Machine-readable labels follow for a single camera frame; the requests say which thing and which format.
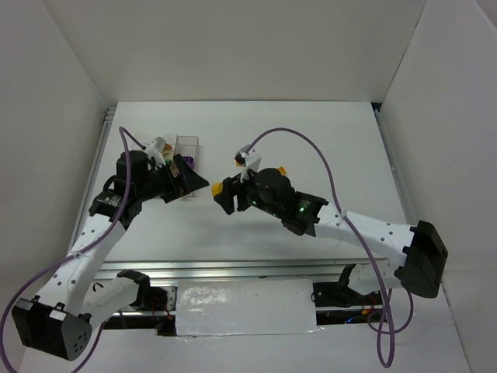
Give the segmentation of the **purple round lego piece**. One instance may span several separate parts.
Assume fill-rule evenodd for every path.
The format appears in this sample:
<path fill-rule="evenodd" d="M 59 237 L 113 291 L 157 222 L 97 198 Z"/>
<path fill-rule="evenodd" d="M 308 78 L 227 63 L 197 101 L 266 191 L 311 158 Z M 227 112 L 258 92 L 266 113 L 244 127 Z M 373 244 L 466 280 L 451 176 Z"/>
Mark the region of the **purple round lego piece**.
<path fill-rule="evenodd" d="M 184 156 L 183 158 L 183 161 L 191 168 L 191 169 L 194 169 L 195 167 L 195 159 L 194 157 L 191 157 L 191 156 Z"/>

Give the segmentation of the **yellow round lego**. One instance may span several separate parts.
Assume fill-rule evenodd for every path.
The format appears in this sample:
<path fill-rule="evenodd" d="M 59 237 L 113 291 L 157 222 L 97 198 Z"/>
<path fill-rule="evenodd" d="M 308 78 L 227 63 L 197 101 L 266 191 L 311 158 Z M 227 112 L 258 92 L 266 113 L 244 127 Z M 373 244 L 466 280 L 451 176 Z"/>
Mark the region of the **yellow round lego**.
<path fill-rule="evenodd" d="M 223 192 L 223 183 L 214 183 L 211 187 L 211 193 L 215 197 Z"/>

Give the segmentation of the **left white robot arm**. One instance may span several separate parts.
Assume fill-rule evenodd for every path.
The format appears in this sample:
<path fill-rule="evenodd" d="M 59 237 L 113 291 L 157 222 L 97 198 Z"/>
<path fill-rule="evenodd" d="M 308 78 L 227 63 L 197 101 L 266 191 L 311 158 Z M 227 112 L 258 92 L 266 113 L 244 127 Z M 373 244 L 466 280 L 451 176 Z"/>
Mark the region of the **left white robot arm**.
<path fill-rule="evenodd" d="M 51 279 L 31 298 L 17 298 L 13 317 L 26 347 L 73 361 L 88 346 L 92 332 L 113 313 L 142 307 L 151 288 L 148 275 L 123 270 L 96 292 L 90 287 L 112 248 L 148 200 L 178 200 L 209 183 L 192 170 L 181 155 L 173 158 L 178 174 L 157 165 L 146 152 L 121 154 L 116 173 L 92 202 L 89 216 L 70 253 Z"/>

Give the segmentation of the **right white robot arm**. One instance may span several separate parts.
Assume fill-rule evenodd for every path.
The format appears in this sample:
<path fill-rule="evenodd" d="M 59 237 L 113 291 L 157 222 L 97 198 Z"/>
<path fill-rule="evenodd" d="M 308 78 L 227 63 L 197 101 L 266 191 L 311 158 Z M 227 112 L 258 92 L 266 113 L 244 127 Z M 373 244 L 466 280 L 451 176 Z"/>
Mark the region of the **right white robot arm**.
<path fill-rule="evenodd" d="M 394 224 L 338 210 L 326 199 L 297 191 L 279 169 L 249 170 L 212 188 L 226 214 L 257 208 L 277 218 L 295 235 L 334 239 L 365 249 L 380 259 L 353 264 L 341 274 L 342 285 L 361 295 L 404 288 L 422 298 L 436 298 L 448 251 L 435 226 Z"/>

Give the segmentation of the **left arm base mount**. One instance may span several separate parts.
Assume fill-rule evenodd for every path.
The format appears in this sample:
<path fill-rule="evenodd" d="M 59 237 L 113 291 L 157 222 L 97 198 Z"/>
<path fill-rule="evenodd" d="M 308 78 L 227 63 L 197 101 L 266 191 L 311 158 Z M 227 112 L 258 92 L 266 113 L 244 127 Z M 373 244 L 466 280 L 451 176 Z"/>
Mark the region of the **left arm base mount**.
<path fill-rule="evenodd" d="M 154 286 L 147 274 L 135 270 L 120 271 L 115 280 L 129 280 L 132 302 L 116 310 L 103 323 L 103 329 L 153 329 L 158 336 L 176 335 L 177 286 Z"/>

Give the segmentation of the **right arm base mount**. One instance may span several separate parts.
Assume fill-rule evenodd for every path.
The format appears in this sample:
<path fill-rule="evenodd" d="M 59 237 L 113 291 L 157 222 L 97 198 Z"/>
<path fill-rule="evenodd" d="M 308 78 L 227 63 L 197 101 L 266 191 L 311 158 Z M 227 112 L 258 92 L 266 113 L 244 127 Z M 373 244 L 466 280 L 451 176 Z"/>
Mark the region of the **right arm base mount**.
<path fill-rule="evenodd" d="M 360 295 L 350 289 L 349 278 L 354 264 L 347 265 L 335 282 L 314 282 L 311 301 L 316 308 L 318 326 L 378 323 L 383 299 L 378 291 Z"/>

